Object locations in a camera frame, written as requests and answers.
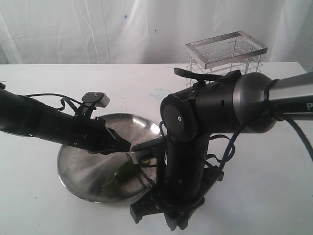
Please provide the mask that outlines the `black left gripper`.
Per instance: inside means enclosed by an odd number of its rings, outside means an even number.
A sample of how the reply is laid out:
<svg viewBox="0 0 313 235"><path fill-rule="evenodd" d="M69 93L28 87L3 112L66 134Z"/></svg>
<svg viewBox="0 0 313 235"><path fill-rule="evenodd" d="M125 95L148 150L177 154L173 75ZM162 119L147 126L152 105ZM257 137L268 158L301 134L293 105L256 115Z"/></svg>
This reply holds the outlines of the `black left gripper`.
<svg viewBox="0 0 313 235"><path fill-rule="evenodd" d="M126 153L131 143L106 126L103 118L89 120L83 123L82 129L69 140L62 140L61 144L88 151L91 154L108 155L111 153Z"/></svg>

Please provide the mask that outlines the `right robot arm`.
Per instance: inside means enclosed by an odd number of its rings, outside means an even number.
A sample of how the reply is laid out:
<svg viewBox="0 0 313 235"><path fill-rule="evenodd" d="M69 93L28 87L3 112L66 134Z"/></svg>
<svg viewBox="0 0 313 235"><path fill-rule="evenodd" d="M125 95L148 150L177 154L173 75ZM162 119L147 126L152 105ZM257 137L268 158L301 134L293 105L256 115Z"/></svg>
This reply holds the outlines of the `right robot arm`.
<svg viewBox="0 0 313 235"><path fill-rule="evenodd" d="M270 79L239 70L226 75L179 68L174 72L196 82L163 99L160 127L166 128L166 134L132 148L136 163L156 159L156 183L130 206L135 223L163 213L171 230L185 229L207 192L223 179L241 133L264 133L285 120L312 154L313 147L297 124L313 118L312 73Z"/></svg>

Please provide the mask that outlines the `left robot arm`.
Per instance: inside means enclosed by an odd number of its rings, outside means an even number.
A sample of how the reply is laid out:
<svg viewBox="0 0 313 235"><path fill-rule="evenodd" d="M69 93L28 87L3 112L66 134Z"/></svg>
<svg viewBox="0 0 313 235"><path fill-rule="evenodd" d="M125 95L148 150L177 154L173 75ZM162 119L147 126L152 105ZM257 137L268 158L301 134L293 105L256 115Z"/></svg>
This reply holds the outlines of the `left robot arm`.
<svg viewBox="0 0 313 235"><path fill-rule="evenodd" d="M106 126L103 118L91 118L96 108L105 108L109 98L100 92L86 93L79 107L76 100L61 95L74 115L63 113L35 99L36 94L18 95L0 85L0 130L13 135L36 137L88 151L91 154L128 152L131 143Z"/></svg>

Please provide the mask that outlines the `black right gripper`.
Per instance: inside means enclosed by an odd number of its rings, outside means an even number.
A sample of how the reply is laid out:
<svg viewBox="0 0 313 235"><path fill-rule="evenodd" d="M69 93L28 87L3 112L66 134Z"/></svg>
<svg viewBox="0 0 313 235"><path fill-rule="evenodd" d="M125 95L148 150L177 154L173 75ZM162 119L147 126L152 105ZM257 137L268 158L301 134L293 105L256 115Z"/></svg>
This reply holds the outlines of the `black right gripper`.
<svg viewBox="0 0 313 235"><path fill-rule="evenodd" d="M151 154L156 158L156 185L130 205L131 216L165 213L167 224L188 223L205 203L205 194L224 176L218 166L207 162L209 141L209 137L190 142L154 139Z"/></svg>

